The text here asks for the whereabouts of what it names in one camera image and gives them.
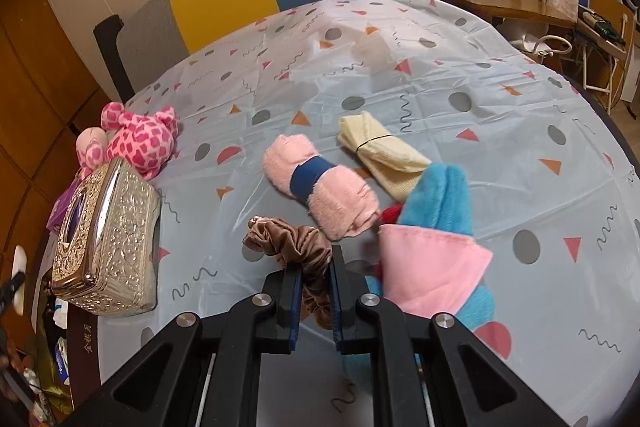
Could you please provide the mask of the brown satin scrunchie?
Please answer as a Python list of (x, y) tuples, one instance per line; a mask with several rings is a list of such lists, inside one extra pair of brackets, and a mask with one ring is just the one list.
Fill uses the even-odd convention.
[(297, 263), (302, 269), (302, 319), (313, 317), (322, 329), (332, 329), (331, 299), (326, 271), (333, 257), (329, 239), (310, 225), (294, 227), (280, 218), (254, 216), (247, 223), (243, 244), (251, 251), (275, 257), (285, 268)]

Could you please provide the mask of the ornate gold tissue box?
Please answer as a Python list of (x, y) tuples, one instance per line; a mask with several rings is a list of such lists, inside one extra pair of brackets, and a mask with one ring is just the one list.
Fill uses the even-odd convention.
[(76, 188), (53, 257), (53, 294), (104, 317), (156, 306), (155, 242), (160, 196), (115, 157)]

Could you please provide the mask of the pink spotted plush toy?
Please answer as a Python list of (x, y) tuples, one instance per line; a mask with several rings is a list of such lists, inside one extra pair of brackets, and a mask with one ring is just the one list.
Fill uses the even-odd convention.
[(151, 180), (174, 155), (178, 133), (176, 112), (170, 106), (153, 115), (139, 115), (122, 103), (108, 103), (99, 127), (85, 129), (76, 140), (79, 179), (120, 157), (143, 179)]

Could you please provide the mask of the blue elephant plush toy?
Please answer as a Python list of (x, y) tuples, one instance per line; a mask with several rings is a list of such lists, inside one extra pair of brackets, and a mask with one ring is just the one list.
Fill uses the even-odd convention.
[(492, 252), (475, 242), (459, 166), (429, 165), (397, 219), (380, 226), (378, 246), (380, 274), (366, 277), (370, 293), (417, 317), (448, 312), (470, 331), (494, 318), (494, 296), (482, 284)]

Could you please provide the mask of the wooden side desk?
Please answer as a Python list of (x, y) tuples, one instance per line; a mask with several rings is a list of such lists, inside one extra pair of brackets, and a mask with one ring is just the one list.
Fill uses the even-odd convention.
[(442, 0), (493, 22), (501, 18), (571, 28), (574, 20), (539, 0)]

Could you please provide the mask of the cream cloth bundle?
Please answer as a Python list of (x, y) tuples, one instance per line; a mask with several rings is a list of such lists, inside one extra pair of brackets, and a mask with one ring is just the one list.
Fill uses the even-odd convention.
[(403, 204), (432, 162), (368, 112), (343, 116), (338, 127), (338, 142), (363, 163), (396, 202)]

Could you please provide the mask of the purple cardboard box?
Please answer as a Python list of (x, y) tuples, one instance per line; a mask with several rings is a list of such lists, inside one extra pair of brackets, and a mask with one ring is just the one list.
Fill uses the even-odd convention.
[(70, 201), (72, 200), (79, 183), (80, 179), (78, 176), (75, 176), (70, 186), (67, 187), (61, 196), (55, 201), (47, 222), (47, 229), (50, 232), (58, 233), (60, 231), (67, 208), (70, 205)]

